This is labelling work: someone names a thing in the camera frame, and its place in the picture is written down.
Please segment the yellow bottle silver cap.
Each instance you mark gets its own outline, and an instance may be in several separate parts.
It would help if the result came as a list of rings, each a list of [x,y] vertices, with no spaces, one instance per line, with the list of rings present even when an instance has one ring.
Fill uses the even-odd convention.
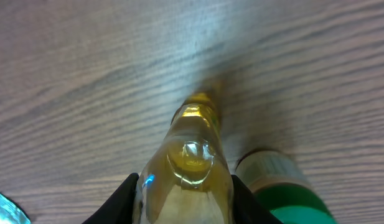
[[[214,91],[190,95],[136,186],[133,223],[233,223],[233,182]]]

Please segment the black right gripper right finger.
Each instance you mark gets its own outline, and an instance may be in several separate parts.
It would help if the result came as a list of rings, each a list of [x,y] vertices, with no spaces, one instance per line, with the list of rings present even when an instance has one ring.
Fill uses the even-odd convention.
[[[255,199],[252,192],[236,175],[232,175],[233,216],[236,224],[283,224]]]

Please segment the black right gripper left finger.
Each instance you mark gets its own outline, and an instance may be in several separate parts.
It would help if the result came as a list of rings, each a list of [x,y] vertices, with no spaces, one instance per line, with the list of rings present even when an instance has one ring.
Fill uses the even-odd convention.
[[[137,173],[132,173],[83,224],[132,224]]]

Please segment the green Kleenex tissue pack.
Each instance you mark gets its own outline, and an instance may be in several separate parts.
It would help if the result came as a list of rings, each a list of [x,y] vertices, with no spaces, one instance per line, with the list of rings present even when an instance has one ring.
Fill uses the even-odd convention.
[[[31,220],[20,206],[0,193],[0,224],[31,224]]]

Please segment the green white tissue cup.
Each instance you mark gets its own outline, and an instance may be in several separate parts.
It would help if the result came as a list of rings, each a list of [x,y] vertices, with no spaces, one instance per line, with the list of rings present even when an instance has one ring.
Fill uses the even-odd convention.
[[[235,174],[282,223],[337,223],[297,164],[282,152],[251,151],[238,161]]]

